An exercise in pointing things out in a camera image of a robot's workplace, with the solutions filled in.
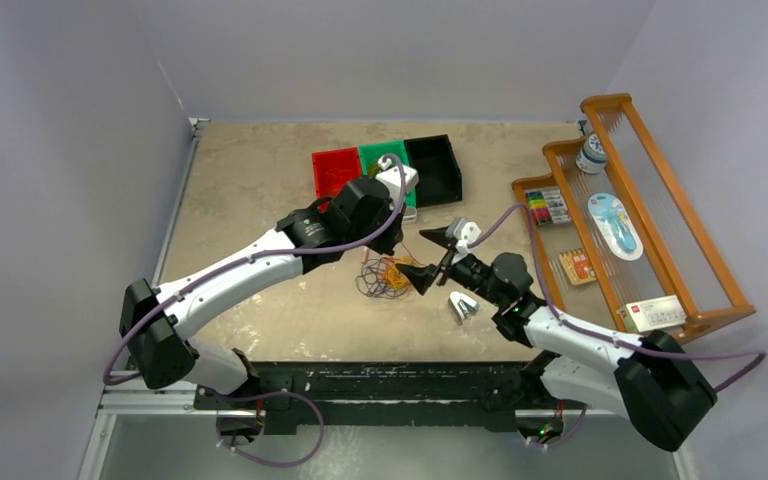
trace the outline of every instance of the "wooden rack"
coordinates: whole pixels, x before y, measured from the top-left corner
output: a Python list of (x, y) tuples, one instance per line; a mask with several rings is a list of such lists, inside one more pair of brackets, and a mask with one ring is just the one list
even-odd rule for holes
[[(605, 325), (612, 321), (618, 330), (625, 331), (619, 316), (623, 305), (676, 295), (687, 313), (687, 323), (681, 332), (674, 334), (682, 343), (755, 313), (634, 108), (631, 96), (590, 97), (581, 103), (581, 111), (608, 155), (605, 171), (589, 175), (576, 167), (575, 157), (586, 138), (582, 137), (546, 144), (543, 154), (552, 173), (523, 178), (512, 185), (521, 202), (525, 201), (527, 190), (557, 186), (569, 208), (571, 224), (537, 230), (540, 257), (537, 261), (547, 274), (547, 288), (556, 303), (573, 315), (593, 318)], [(633, 167), (634, 174), (626, 168), (626, 160), (633, 162), (629, 166)], [(638, 184), (645, 188), (646, 201), (638, 191)], [(643, 243), (643, 257), (626, 262), (609, 252), (595, 223), (583, 213), (595, 193), (611, 193), (623, 202)], [(670, 234), (671, 241), (665, 240), (656, 217), (667, 224), (664, 231)], [(523, 218), (528, 221), (525, 211)], [(557, 255), (575, 248), (583, 248), (587, 253), (597, 282), (573, 287), (564, 278)], [(673, 254), (681, 254), (677, 257), (680, 262), (676, 262)], [(694, 262), (703, 258), (706, 262)], [(692, 275), (696, 297), (682, 277), (682, 271)]]

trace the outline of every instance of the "black metal base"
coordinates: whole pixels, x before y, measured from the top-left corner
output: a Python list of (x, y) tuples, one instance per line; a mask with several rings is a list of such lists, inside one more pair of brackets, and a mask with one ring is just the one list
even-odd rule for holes
[[(245, 397), (286, 388), (310, 398), (329, 425), (480, 426), (517, 431), (514, 410), (554, 410), (557, 400), (523, 380), (527, 362), (254, 362), (257, 377), (234, 392)], [(576, 408), (567, 402), (568, 408)], [(200, 410), (254, 409), (206, 390)], [(316, 416), (289, 398), (265, 402), (266, 434), (294, 434)]]

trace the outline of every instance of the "tan table surface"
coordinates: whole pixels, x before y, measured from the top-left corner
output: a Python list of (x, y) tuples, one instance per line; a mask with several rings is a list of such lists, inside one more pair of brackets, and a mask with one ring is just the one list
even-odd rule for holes
[[(209, 123), (198, 148), (162, 281), (198, 271), (249, 245), (288, 212), (314, 199), (311, 153), (402, 138), (448, 134), (463, 173), (464, 200), (419, 211), (403, 227), (405, 244), (423, 263), (443, 249), (418, 230), (465, 216), (484, 229), (514, 201), (511, 182), (549, 173), (541, 153), (550, 141), (576, 138), (563, 123)], [(508, 221), (475, 253), (490, 262), (522, 253), (533, 273), (522, 216)], [(403, 249), (396, 251), (404, 255)], [(355, 288), (361, 251), (242, 301), (198, 333), (254, 360), (499, 361), (535, 352), (506, 341), (481, 301), (456, 325), (446, 301), (457, 285), (424, 297), (367, 298)], [(536, 282), (533, 290), (542, 295)]]

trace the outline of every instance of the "white wall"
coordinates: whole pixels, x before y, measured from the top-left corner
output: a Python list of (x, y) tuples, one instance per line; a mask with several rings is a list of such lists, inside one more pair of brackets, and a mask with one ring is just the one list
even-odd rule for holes
[(133, 0), (190, 116), (572, 120), (654, 0)]
[[(608, 91), (631, 93), (759, 311), (690, 349), (768, 349), (768, 2), (659, 0)], [(768, 359), (689, 444), (700, 478), (768, 478)]]
[(75, 478), (189, 125), (126, 0), (0, 0), (0, 478)]

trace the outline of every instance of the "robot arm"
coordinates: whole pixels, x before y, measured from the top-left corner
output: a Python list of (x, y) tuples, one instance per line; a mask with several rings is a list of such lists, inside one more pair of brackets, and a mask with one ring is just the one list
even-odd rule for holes
[[(200, 341), (194, 337), (196, 332), (257, 292), (336, 262), (343, 254), (325, 250), (300, 256), (293, 250), (341, 246), (382, 227), (392, 214), (402, 184), (391, 160), (385, 156), (379, 164), (382, 171), (375, 178), (358, 177), (333, 199), (320, 199), (307, 208), (290, 212), (254, 243), (200, 272), (154, 289), (145, 279), (132, 283), (125, 291), (119, 327), (122, 336), (153, 308), (171, 302), (128, 343), (146, 386), (157, 389), (187, 380), (221, 394), (230, 394), (242, 386), (251, 371), (244, 353)], [(407, 166), (403, 169), (405, 188), (410, 191), (418, 182), (417, 172)], [(392, 255), (402, 237), (400, 212), (390, 227), (367, 247)], [(281, 253), (255, 260), (258, 252), (276, 250)], [(236, 265), (244, 258), (249, 261)], [(222, 273), (186, 296), (179, 294), (190, 282), (217, 270)]]
[(506, 339), (543, 350), (522, 372), (526, 388), (616, 413), (669, 451), (678, 449), (716, 403), (716, 393), (692, 362), (654, 358), (618, 344), (683, 353), (671, 336), (655, 331), (643, 337), (564, 312), (556, 315), (554, 307), (531, 293), (533, 279), (521, 255), (502, 253), (490, 265), (483, 263), (469, 252), (480, 235), (475, 223), (459, 218), (449, 227), (420, 234), (446, 248), (443, 259), (439, 265), (399, 265), (399, 270), (420, 294), (439, 277), (438, 285), (452, 280), (496, 305), (493, 322)]

